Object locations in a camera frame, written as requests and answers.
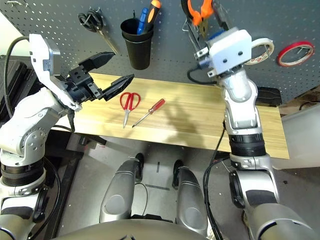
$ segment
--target screwdriver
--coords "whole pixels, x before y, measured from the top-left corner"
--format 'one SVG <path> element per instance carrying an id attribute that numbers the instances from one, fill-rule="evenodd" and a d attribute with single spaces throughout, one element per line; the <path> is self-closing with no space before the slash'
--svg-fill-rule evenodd
<path id="1" fill-rule="evenodd" d="M 140 15 L 140 19 L 139 19 L 139 26 L 138 26 L 138 30 L 136 31 L 137 35 L 142 34 L 142 32 L 144 31 L 145 28 L 145 21 L 147 19 L 147 14 L 148 14 L 149 9 L 144 7 L 142 9 L 142 13 Z"/>
<path id="2" fill-rule="evenodd" d="M 148 16 L 144 24 L 144 30 L 142 34 L 146 34 L 153 27 L 160 8 L 161 8 L 161 2 L 159 0 L 151 1 L 149 11 L 148 11 Z"/>
<path id="3" fill-rule="evenodd" d="M 161 98 L 155 105 L 152 106 L 152 108 L 150 108 L 147 112 L 146 115 L 144 115 L 142 118 L 139 119 L 139 121 L 137 121 L 135 124 L 132 125 L 132 127 L 134 128 L 136 125 L 138 125 L 142 120 L 144 120 L 146 117 L 148 117 L 149 115 L 153 114 L 156 110 L 158 110 L 163 104 L 165 104 L 166 101 Z"/>

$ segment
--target red tape roll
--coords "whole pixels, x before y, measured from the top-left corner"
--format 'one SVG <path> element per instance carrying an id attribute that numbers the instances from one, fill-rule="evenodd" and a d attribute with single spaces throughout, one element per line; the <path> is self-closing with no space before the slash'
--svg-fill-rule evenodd
<path id="1" fill-rule="evenodd" d="M 292 61 L 292 62 L 283 62 L 282 58 L 285 54 L 287 54 L 289 51 L 291 51 L 292 49 L 297 49 L 297 48 L 307 48 L 309 49 L 309 51 L 307 52 L 307 54 L 303 57 L 301 57 L 300 59 L 296 60 L 296 61 Z M 307 61 L 309 58 L 311 58 L 311 56 L 313 54 L 315 54 L 316 50 L 315 50 L 315 46 L 309 42 L 309 41 L 298 41 L 295 42 L 289 46 L 286 46 L 277 56 L 277 62 L 280 66 L 282 67 L 293 67 L 299 64 L 304 63 L 305 61 Z"/>

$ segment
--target floor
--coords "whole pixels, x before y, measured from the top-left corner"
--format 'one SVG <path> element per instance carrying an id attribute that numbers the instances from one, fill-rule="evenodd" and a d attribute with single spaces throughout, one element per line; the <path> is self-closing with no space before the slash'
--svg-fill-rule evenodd
<path id="1" fill-rule="evenodd" d="M 118 167 L 129 157 L 141 152 L 145 156 L 142 183 L 147 187 L 146 213 L 175 220 L 177 191 L 171 186 L 172 170 L 177 159 L 182 159 L 198 181 L 202 182 L 213 151 L 150 143 L 115 137 L 104 137 L 106 146 L 91 142 L 80 161 L 67 200 L 58 235 L 97 224 L 101 201 Z M 242 210 L 231 201 L 227 169 L 229 162 L 219 163 L 211 171 L 209 198 L 211 209 L 220 230 L 230 240 L 248 240 L 248 232 L 241 222 Z M 275 176 L 281 203 L 296 211 L 320 234 L 320 168 L 276 170 Z M 143 186 L 135 187 L 132 214 L 142 214 L 146 203 Z"/>

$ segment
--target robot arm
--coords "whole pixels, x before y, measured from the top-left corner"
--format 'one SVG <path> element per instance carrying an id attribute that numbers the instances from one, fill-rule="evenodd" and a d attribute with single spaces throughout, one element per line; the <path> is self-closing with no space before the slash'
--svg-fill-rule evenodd
<path id="1" fill-rule="evenodd" d="M 60 74 L 60 52 L 54 42 L 38 34 L 30 34 L 29 41 L 33 68 L 46 87 L 24 98 L 0 128 L 0 239 L 25 240 L 35 223 L 45 218 L 48 189 L 43 157 L 50 129 L 67 113 L 80 111 L 83 102 L 113 98 L 134 78 L 124 76 L 104 90 L 98 88 L 88 72 L 114 56 L 102 52 L 59 80 L 55 76 Z"/>
<path id="2" fill-rule="evenodd" d="M 279 204 L 279 194 L 255 106 L 257 86 L 242 64 L 251 59 L 251 36 L 232 28 L 207 42 L 194 56 L 200 68 L 216 77 L 225 101 L 224 123 L 231 147 L 229 174 L 234 205 L 244 209 L 251 239 L 317 239 L 313 230 L 290 208 Z"/>

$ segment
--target tape roll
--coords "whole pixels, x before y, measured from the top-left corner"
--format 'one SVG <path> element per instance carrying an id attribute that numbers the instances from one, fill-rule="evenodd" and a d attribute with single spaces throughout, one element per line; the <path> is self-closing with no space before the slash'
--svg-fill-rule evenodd
<path id="1" fill-rule="evenodd" d="M 264 60 L 266 60 L 267 58 L 269 58 L 269 56 L 274 52 L 275 50 L 275 45 L 273 43 L 272 40 L 270 40 L 269 38 L 265 37 L 265 38 L 259 38 L 256 39 L 252 42 L 252 49 L 258 46 L 265 46 L 267 49 L 266 51 L 255 58 L 252 58 L 251 60 L 247 61 L 245 63 L 245 65 L 254 65 L 254 64 L 258 64 L 263 62 Z"/>
<path id="2" fill-rule="evenodd" d="M 299 58 L 296 61 L 292 61 L 292 62 L 283 62 L 282 58 L 284 55 L 286 55 L 289 51 L 291 51 L 292 49 L 297 49 L 297 48 L 305 48 L 308 49 L 308 52 L 301 58 Z M 286 46 L 281 52 L 279 52 L 278 57 L 277 57 L 277 62 L 280 66 L 282 67 L 293 67 L 299 64 L 304 63 L 305 61 L 307 61 L 309 58 L 311 58 L 311 56 L 313 54 L 315 54 L 316 50 L 315 50 L 315 46 L 309 42 L 309 41 L 298 41 L 295 42 L 289 46 Z"/>

